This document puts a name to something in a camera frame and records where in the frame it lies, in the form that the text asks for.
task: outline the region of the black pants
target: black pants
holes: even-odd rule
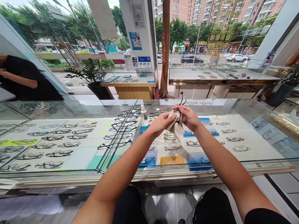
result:
[[[211,188],[197,203],[193,224],[201,223],[236,223],[230,201],[222,190]],[[120,197],[115,208],[113,224],[147,224],[141,207],[141,196],[136,188],[128,187]]]

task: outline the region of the cleaning cloth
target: cleaning cloth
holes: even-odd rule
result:
[[[167,128],[167,131],[174,134],[174,137],[176,138],[177,142],[181,143],[181,139],[183,136],[183,121],[182,117],[180,116],[179,110],[172,110],[168,117],[171,117],[172,115],[176,114],[176,119],[172,122],[172,124]]]

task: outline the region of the black car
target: black car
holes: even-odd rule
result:
[[[182,55],[181,63],[193,63],[193,59],[194,59],[194,63],[203,63],[202,58],[197,58],[197,57],[194,58],[194,55],[192,54]]]

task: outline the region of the plant pot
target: plant pot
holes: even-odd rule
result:
[[[269,101],[267,101],[267,103],[273,107],[279,106],[284,101],[284,98],[290,95],[293,88],[294,87],[288,86],[284,83],[281,84],[279,89],[273,94],[273,96]]]
[[[111,93],[100,82],[87,85],[99,100],[113,100]]]

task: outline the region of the forearm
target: forearm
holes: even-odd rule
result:
[[[239,190],[251,184],[255,185],[243,165],[202,124],[194,133],[215,172],[229,190]]]
[[[14,74],[12,74],[10,72],[2,72],[2,71],[0,71],[0,75],[2,75],[5,78],[10,79],[11,81],[14,81],[16,83],[19,83],[19,84],[27,86],[27,87],[30,87],[32,89],[35,89],[38,86],[36,80],[23,78],[23,77],[14,75]]]
[[[102,176],[91,197],[97,201],[117,201],[133,179],[155,137],[144,132]]]

